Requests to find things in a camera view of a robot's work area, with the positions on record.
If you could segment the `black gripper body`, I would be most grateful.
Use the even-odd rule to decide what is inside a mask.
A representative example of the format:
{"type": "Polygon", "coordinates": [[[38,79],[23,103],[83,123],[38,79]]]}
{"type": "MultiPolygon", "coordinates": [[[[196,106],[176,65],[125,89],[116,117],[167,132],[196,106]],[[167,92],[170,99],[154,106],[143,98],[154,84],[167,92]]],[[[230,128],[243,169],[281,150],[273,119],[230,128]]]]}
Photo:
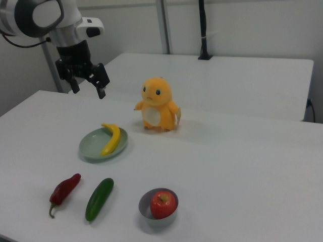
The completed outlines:
{"type": "Polygon", "coordinates": [[[57,47],[60,59],[56,67],[61,79],[70,79],[72,76],[88,78],[92,73],[90,50],[86,40],[68,47],[57,47]]]}

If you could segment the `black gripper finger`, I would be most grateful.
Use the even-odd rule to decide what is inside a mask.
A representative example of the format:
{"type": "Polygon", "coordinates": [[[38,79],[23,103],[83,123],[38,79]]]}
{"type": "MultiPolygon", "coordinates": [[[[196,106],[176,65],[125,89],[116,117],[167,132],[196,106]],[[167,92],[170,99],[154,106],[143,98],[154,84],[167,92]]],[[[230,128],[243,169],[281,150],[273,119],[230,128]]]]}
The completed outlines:
{"type": "Polygon", "coordinates": [[[106,96],[105,88],[110,83],[110,79],[102,63],[88,67],[86,80],[96,88],[99,99],[106,96]]]}
{"type": "Polygon", "coordinates": [[[70,65],[65,64],[62,59],[58,59],[56,61],[56,68],[59,74],[59,78],[61,80],[67,81],[67,83],[70,84],[74,94],[78,93],[80,88],[75,79],[75,74],[72,67],[70,65]]]}

